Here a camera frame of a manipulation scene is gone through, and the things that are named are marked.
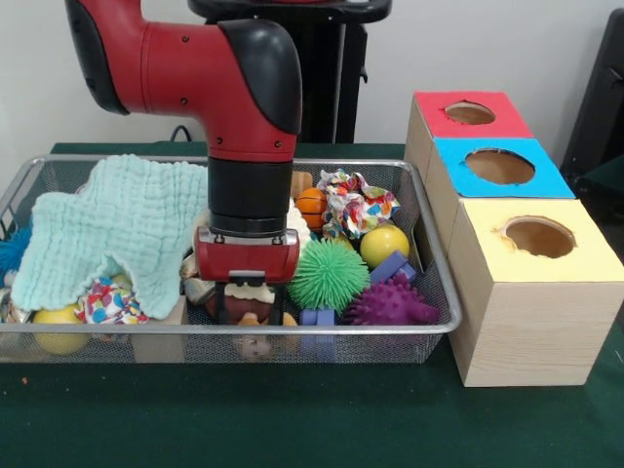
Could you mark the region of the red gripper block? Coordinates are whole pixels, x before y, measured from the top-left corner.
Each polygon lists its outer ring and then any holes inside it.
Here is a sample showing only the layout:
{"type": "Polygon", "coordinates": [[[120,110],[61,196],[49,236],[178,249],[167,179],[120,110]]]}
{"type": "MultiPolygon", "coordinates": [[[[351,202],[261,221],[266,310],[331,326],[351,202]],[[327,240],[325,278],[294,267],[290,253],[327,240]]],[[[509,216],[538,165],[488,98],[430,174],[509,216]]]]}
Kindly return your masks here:
{"type": "Polygon", "coordinates": [[[215,283],[215,318],[230,325],[226,305],[227,283],[266,283],[274,293],[268,316],[269,326],[284,324],[284,296],[297,267],[300,242],[297,231],[287,229],[278,236],[242,238],[213,232],[208,227],[196,230],[194,253],[200,277],[215,283]]]}

